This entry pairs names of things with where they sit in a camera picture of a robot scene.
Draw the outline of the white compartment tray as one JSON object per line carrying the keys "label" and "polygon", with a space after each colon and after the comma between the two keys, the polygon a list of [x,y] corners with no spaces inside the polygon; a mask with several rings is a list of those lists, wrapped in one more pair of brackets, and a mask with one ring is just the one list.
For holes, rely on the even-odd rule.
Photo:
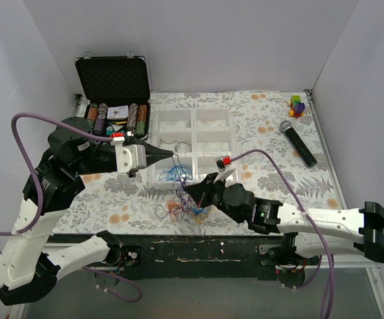
{"label": "white compartment tray", "polygon": [[180,176],[199,183],[218,171],[218,157],[237,154],[233,117],[225,108],[160,110],[153,118],[151,143],[175,154],[149,169],[149,187],[161,190],[171,189]]}

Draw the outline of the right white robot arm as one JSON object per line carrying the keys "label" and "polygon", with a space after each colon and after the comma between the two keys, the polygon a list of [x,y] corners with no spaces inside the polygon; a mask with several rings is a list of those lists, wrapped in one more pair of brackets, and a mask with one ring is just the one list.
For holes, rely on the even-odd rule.
{"label": "right white robot arm", "polygon": [[242,184],[225,185],[211,173],[185,192],[199,207],[215,206],[262,235],[282,234],[283,243],[266,256],[295,264],[316,255],[363,255],[384,264],[384,207],[367,201],[357,209],[308,209],[258,198]]}

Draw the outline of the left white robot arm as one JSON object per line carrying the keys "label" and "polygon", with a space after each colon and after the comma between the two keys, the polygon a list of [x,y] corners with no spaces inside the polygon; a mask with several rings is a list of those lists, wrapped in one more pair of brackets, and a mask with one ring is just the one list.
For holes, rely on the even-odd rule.
{"label": "left white robot arm", "polygon": [[66,275],[92,263],[116,265],[125,255],[119,238],[108,231],[44,252],[56,224],[84,190],[83,175],[117,172],[133,177],[173,156],[131,133],[95,136],[80,117],[55,122],[55,127],[39,165],[29,165],[19,216],[0,251],[0,301],[6,306],[36,302]]}

